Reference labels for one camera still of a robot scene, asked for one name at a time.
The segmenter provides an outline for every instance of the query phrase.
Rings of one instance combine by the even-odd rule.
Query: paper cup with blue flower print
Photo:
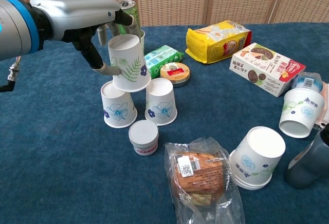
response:
[[[114,87],[112,81],[101,88],[105,123],[113,128],[124,128],[134,123],[137,110],[128,92],[122,92]]]
[[[297,88],[284,96],[280,130],[293,138],[307,137],[324,107],[324,98],[311,89]]]
[[[275,130],[252,128],[229,157],[236,184],[248,190],[263,188],[270,182],[285,149],[283,138]]]
[[[153,79],[146,88],[145,118],[161,126],[172,123],[176,117],[173,84],[168,79]]]
[[[132,34],[117,35],[109,40],[108,54],[111,66],[117,66],[121,74],[113,76],[114,86],[124,92],[137,92],[146,88],[151,75],[146,67],[139,37]]]

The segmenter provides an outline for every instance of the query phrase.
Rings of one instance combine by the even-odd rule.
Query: plastic water bottle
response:
[[[302,189],[328,171],[329,124],[319,131],[313,142],[289,163],[284,177],[294,188]]]

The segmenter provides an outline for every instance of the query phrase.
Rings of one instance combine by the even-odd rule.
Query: tin lid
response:
[[[158,141],[157,125],[149,120],[135,122],[129,129],[129,140],[138,148],[147,148]]]
[[[183,63],[167,63],[161,67],[160,76],[170,80],[174,86],[182,86],[190,78],[190,69]]]
[[[121,10],[124,10],[134,7],[136,3],[131,0],[123,0],[123,1],[119,1],[119,4],[121,6]]]

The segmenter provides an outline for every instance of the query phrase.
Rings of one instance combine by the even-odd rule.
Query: cookie image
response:
[[[261,74],[258,75],[258,78],[259,78],[260,80],[264,80],[264,79],[266,79],[266,75],[263,74],[263,73],[261,73]]]
[[[261,53],[261,54],[263,54],[264,56],[266,56],[269,60],[272,59],[273,56],[274,56],[270,51],[268,51],[268,50],[265,49],[265,48],[253,48],[253,49],[251,50],[251,52],[254,52],[254,53]]]
[[[258,81],[258,76],[257,73],[254,70],[250,70],[248,72],[248,79],[252,82],[252,83],[256,83]]]

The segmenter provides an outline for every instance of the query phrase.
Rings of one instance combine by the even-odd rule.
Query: blue tablecloth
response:
[[[145,27],[145,52],[167,44],[186,49],[188,28]],[[329,24],[246,25],[252,41],[290,57],[329,82]],[[93,41],[106,62],[107,47]],[[137,155],[128,128],[103,121],[101,86],[72,44],[46,42],[23,56],[14,92],[0,94],[0,223],[175,223],[164,170],[164,144],[213,137],[228,152],[249,129],[268,126],[286,142],[271,182],[240,189],[246,223],[328,223],[329,177],[295,190],[284,181],[290,160],[306,147],[278,129],[283,97],[276,98],[229,70],[230,59],[203,65],[185,55],[188,85],[175,89],[178,117],[160,127],[159,148]],[[13,60],[0,62],[6,83]],[[132,94],[143,119],[145,92]]]

